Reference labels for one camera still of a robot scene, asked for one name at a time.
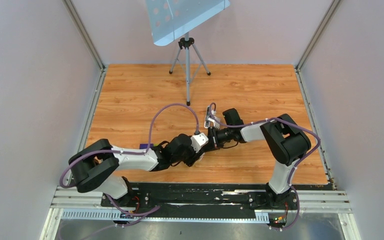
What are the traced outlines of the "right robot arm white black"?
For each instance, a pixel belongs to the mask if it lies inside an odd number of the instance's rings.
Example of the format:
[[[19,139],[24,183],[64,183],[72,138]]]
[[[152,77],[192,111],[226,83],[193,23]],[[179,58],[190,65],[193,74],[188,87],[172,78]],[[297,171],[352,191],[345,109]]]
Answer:
[[[272,209],[281,207],[291,191],[291,180],[298,162],[311,148],[311,142],[303,128],[297,126],[288,114],[250,124],[244,124],[235,108],[222,113],[225,123],[221,123],[215,114],[215,107],[209,105],[204,124],[209,138],[206,151],[221,149],[230,141],[241,144],[266,141],[275,158],[275,166],[265,187],[265,201]]]

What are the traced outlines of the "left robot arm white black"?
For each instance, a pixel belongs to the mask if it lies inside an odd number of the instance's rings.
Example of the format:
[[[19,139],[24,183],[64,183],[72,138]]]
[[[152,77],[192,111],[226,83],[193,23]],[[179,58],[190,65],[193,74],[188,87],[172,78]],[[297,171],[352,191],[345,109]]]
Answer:
[[[202,158],[208,142],[204,133],[179,134],[172,141],[161,142],[149,149],[129,149],[113,146],[103,138],[72,156],[68,163],[79,193],[99,191],[126,207],[132,203],[133,193],[127,179],[115,176],[115,171],[158,172],[178,163],[191,167]]]

